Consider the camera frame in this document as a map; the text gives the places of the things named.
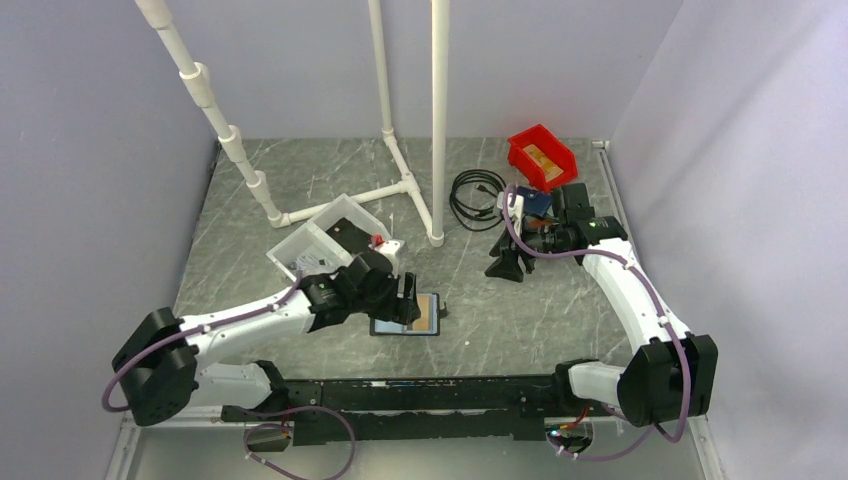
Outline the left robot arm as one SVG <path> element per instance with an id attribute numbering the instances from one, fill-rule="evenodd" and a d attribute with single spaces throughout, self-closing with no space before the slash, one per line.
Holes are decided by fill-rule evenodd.
<path id="1" fill-rule="evenodd" d="M 288 402 L 282 375 L 268 361 L 239 367 L 224 364 L 225 358 L 275 338 L 341 325 L 356 314 L 410 325 L 421 316 L 417 286 L 414 273 L 399 274 L 386 256 L 369 251 L 330 273 L 299 273 L 278 293 L 222 311 L 179 317 L 169 307 L 156 309 L 113 357 L 101 407 L 130 412 L 139 426 L 214 405 L 275 419 Z"/>

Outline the black leather card holder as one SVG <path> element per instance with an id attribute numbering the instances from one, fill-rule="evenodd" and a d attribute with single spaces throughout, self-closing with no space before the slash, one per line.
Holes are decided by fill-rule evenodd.
<path id="1" fill-rule="evenodd" d="M 416 297 L 418 316 L 406 324 L 372 319 L 369 335 L 403 337 L 437 337 L 441 333 L 441 321 L 449 315 L 448 307 L 437 293 L 419 293 Z"/>

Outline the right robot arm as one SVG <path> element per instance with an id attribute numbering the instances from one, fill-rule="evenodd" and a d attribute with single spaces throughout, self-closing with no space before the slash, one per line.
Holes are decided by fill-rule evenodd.
<path id="1" fill-rule="evenodd" d="M 493 210 L 505 231 L 490 251 L 495 261 L 486 275 L 520 282 L 539 259 L 574 259 L 612 306 L 632 353 L 624 367 L 597 359 L 558 365 L 550 391 L 555 409 L 574 415 L 594 401 L 637 427 L 705 415 L 718 360 L 714 340 L 694 334 L 672 312 L 624 226 L 614 216 L 596 215 L 584 184 L 558 187 L 551 198 L 554 216 L 541 220 L 525 213 L 515 186 L 497 195 Z"/>

